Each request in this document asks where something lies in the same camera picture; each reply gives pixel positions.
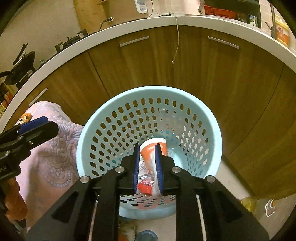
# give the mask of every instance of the cabinet handle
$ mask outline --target cabinet handle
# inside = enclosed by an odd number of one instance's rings
[[[224,40],[216,39],[216,38],[213,38],[213,37],[210,37],[210,36],[209,36],[209,39],[214,40],[214,41],[217,41],[217,42],[220,42],[220,43],[223,43],[223,44],[227,44],[227,45],[229,45],[231,47],[234,47],[236,49],[239,49],[239,46],[237,46],[235,44],[232,44],[232,43],[229,43],[229,42],[226,42]]]
[[[47,88],[45,88],[39,95],[36,96],[35,99],[33,99],[33,101],[29,104],[29,107],[34,104],[34,102],[41,96],[44,94],[44,92],[47,91]]]
[[[138,42],[138,41],[141,41],[141,40],[144,40],[144,39],[148,39],[148,38],[149,38],[149,36],[139,38],[139,39],[134,39],[134,40],[128,41],[126,43],[120,44],[119,47],[122,47],[122,46],[125,46],[125,45],[128,45],[128,44],[132,44],[132,43],[135,43],[135,42]]]

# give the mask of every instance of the perforated basket wall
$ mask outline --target perforated basket wall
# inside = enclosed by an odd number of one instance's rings
[[[191,175],[217,173],[222,138],[209,108],[182,90],[147,86],[115,96],[91,116],[78,142],[79,175],[104,175],[132,154],[135,143],[153,137],[165,138],[175,165]],[[174,196],[137,194],[120,198],[120,215],[124,217],[156,219],[174,212]]]

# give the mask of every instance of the blue gripper pad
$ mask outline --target blue gripper pad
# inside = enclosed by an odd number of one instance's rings
[[[158,181],[158,188],[160,191],[160,194],[163,194],[163,171],[161,168],[161,148],[160,144],[156,144],[155,146],[155,166],[156,166],[156,173],[157,173],[157,181]]]
[[[134,193],[137,193],[138,188],[138,178],[139,178],[139,167],[140,167],[140,146],[135,144],[133,150],[133,159],[135,160],[135,169],[133,171],[133,190]]]
[[[43,124],[46,124],[48,122],[48,118],[45,116],[39,117],[35,120],[29,121],[28,123],[22,124],[21,128],[18,130],[18,134],[21,136],[24,133],[41,126]]]

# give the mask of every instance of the person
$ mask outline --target person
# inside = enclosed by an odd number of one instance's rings
[[[32,115],[31,120],[46,116],[59,127],[57,137],[32,149],[20,163],[20,175],[8,181],[6,216],[10,220],[26,218],[29,230],[78,180],[76,148],[83,126],[73,123],[59,105],[51,102],[37,102],[26,112]]]

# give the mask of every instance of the white cable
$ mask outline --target white cable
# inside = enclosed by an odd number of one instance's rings
[[[177,16],[175,15],[175,18],[176,18],[176,24],[177,24],[177,31],[178,31],[178,46],[177,46],[177,49],[176,49],[176,53],[175,53],[175,56],[172,60],[172,64],[175,63],[175,58],[176,58],[176,55],[177,55],[177,52],[178,52],[178,48],[179,48],[179,39],[180,39],[180,36],[179,36],[179,27],[178,27],[178,21],[177,21]]]

